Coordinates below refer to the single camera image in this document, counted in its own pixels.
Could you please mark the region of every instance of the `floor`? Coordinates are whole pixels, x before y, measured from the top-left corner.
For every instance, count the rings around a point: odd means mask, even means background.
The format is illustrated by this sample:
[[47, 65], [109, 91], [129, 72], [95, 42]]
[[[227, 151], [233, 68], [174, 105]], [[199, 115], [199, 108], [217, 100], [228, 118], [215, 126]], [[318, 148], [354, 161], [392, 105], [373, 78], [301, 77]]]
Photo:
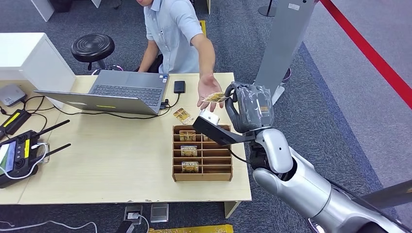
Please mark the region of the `floor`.
[[[412, 2], [375, 1], [373, 7], [369, 1], [333, 2], [412, 86], [412, 67], [408, 62], [412, 60], [408, 41], [412, 32], [408, 9]], [[304, 42], [382, 186], [412, 179], [411, 109], [320, 3]], [[403, 221], [412, 224], [412, 203], [396, 209]]]
[[[410, 5], [408, 0], [401, 1], [403, 6]], [[87, 33], [106, 33], [116, 44], [107, 63], [133, 70], [146, 45], [143, 9], [134, 0], [123, 0], [123, 5], [114, 10], [117, 2], [103, 0], [96, 9], [91, 1], [75, 1], [69, 13], [54, 14], [45, 23], [30, 1], [8, 1], [2, 5], [0, 32], [45, 32], [76, 74], [91, 72], [87, 71], [87, 64], [72, 57], [73, 41]], [[407, 18], [411, 16], [403, 12], [410, 8], [385, 1], [375, 2], [374, 7], [370, 7], [367, 2], [356, 1], [354, 7], [355, 1], [334, 0], [361, 34], [411, 85], [412, 69], [407, 62], [412, 54], [411, 47], [407, 46], [407, 32], [412, 31]], [[212, 5], [209, 16], [206, 2], [197, 1], [198, 18], [206, 20], [207, 35], [217, 53], [217, 72], [234, 72], [237, 81], [252, 82], [273, 20], [257, 13], [257, 8], [266, 4], [266, 0], [221, 1]], [[321, 175], [358, 194], [412, 178], [412, 170], [408, 169], [412, 145], [407, 140], [412, 135], [412, 111], [320, 3], [315, 7], [304, 44], [291, 68], [293, 77], [275, 105], [274, 126]], [[293, 209], [263, 191], [251, 176], [250, 179], [253, 200], [243, 202], [230, 219], [224, 219], [222, 203], [172, 203], [169, 222], [151, 224], [151, 227], [227, 223], [234, 225], [235, 232], [310, 232], [306, 222]], [[0, 206], [0, 220], [18, 226], [49, 219], [72, 226], [95, 221], [99, 232], [109, 233], [119, 225], [125, 205], [3, 205]], [[387, 211], [412, 226], [410, 209], [410, 206], [400, 206], [396, 211]], [[145, 204], [143, 212], [148, 216], [150, 205]], [[142, 226], [136, 232], [144, 230]], [[56, 231], [71, 232], [53, 225], [20, 232]], [[90, 227], [79, 232], [93, 230]]]

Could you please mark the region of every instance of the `black stool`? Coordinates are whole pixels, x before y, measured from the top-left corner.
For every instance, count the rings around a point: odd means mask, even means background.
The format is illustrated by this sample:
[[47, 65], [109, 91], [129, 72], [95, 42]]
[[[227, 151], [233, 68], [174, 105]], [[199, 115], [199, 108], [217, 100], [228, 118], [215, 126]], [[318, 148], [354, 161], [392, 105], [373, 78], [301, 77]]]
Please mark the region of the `black stool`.
[[121, 70], [117, 65], [106, 66], [104, 59], [110, 56], [115, 50], [115, 43], [108, 35], [102, 33], [88, 34], [77, 39], [71, 46], [71, 54], [79, 62], [89, 63], [87, 69], [91, 70], [91, 64], [97, 62], [100, 66], [93, 74], [102, 70]]

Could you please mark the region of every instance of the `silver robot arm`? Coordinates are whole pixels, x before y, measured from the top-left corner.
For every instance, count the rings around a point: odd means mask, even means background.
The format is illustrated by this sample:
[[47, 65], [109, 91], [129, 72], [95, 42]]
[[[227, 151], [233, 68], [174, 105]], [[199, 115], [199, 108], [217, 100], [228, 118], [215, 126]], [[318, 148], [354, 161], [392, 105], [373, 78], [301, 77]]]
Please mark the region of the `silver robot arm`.
[[[258, 151], [259, 145], [264, 152]], [[252, 166], [253, 159], [264, 159], [265, 154], [267, 156], [267, 163], [255, 162], [255, 181], [305, 218], [316, 221], [325, 232], [357, 233], [368, 228], [377, 229], [369, 231], [377, 233], [404, 232], [384, 216], [333, 189], [309, 161], [289, 147], [279, 130], [269, 128], [259, 132], [252, 148], [257, 151], [251, 155], [254, 157], [251, 157]]]

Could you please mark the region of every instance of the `laptop keyboard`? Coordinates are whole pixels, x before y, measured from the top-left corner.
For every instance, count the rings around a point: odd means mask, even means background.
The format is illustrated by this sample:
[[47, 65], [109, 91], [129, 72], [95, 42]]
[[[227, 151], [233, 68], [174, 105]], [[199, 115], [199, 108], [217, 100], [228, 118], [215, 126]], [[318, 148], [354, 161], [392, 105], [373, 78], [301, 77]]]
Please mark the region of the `laptop keyboard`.
[[91, 91], [91, 94], [95, 95], [139, 98], [148, 106], [157, 106], [161, 93], [162, 89], [160, 88], [110, 85], [96, 85]]

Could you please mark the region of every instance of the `man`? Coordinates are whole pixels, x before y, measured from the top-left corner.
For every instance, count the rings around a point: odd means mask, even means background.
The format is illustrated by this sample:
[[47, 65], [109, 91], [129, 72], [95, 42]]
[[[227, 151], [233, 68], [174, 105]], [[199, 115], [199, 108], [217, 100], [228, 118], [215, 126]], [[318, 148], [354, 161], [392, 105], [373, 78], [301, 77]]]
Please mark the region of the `man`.
[[[215, 51], [202, 32], [199, 20], [189, 0], [137, 0], [144, 6], [146, 37], [149, 40], [139, 72], [153, 70], [159, 63], [159, 50], [163, 63], [159, 73], [200, 73], [197, 106], [205, 109], [202, 100], [222, 89], [213, 76]], [[216, 104], [210, 105], [210, 111]]]

